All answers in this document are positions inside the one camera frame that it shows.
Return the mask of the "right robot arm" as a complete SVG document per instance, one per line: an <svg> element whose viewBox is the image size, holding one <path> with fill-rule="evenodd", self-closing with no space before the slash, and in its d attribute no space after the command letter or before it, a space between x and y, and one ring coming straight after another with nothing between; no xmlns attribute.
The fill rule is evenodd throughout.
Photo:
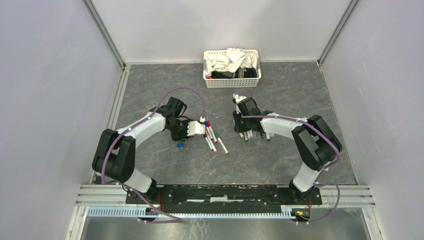
<svg viewBox="0 0 424 240"><path fill-rule="evenodd" d="M233 94L236 110L232 113L234 130L279 135L294 141L302 165L290 182L289 199L302 204L323 170L341 158L342 144L319 115L295 118L261 110L252 97Z"/></svg>

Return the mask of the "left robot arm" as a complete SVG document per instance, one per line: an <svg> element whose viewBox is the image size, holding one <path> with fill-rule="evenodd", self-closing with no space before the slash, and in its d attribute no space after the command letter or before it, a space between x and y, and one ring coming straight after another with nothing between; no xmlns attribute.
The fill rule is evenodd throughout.
<svg viewBox="0 0 424 240"><path fill-rule="evenodd" d="M119 183L138 191L138 197L145 204L157 198L156 181L141 173L135 167L137 147L156 133L168 130L175 142L192 139L199 122L183 115L187 105L171 97L166 105L152 108L139 121L126 128L105 129L97 145L92 169Z"/></svg>

